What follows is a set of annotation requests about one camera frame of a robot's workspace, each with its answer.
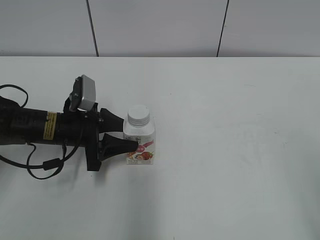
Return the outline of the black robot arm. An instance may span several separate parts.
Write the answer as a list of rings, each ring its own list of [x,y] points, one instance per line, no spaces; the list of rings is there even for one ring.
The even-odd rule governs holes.
[[[13,100],[0,99],[1,145],[27,143],[79,146],[85,149],[88,171],[99,171],[102,161],[137,150],[138,142],[109,135],[122,132],[124,120],[95,103],[91,111],[50,112],[24,108]]]

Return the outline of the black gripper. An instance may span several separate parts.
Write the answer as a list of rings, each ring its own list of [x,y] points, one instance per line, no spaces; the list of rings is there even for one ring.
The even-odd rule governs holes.
[[[85,149],[86,167],[90,172],[97,172],[101,168],[101,161],[111,157],[135,152],[138,142],[120,139],[107,133],[99,140],[100,132],[123,132],[124,119],[116,116],[106,108],[101,108],[98,114],[98,104],[94,103],[90,111],[71,111],[71,98],[64,102],[63,113],[60,114],[57,137],[61,137],[62,144],[73,146],[70,153],[62,157],[65,163],[78,150]]]

